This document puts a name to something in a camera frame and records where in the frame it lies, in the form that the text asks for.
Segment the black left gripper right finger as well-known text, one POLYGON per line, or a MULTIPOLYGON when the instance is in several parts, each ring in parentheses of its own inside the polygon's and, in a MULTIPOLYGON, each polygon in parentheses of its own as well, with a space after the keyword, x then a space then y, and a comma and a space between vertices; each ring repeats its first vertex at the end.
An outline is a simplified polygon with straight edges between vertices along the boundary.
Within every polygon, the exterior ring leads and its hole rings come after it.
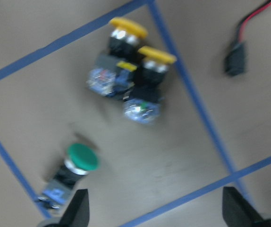
POLYGON ((267 227, 268 222, 235 187, 222 191, 222 217, 228 227, 267 227))

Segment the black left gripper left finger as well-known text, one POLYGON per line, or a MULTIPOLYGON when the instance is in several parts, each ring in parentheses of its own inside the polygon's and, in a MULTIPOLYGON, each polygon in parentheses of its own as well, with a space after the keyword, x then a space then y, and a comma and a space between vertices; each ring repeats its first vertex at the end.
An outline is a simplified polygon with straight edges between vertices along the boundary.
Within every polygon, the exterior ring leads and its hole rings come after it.
POLYGON ((60 227, 87 227, 90 220, 87 189, 77 190, 59 221, 60 227))

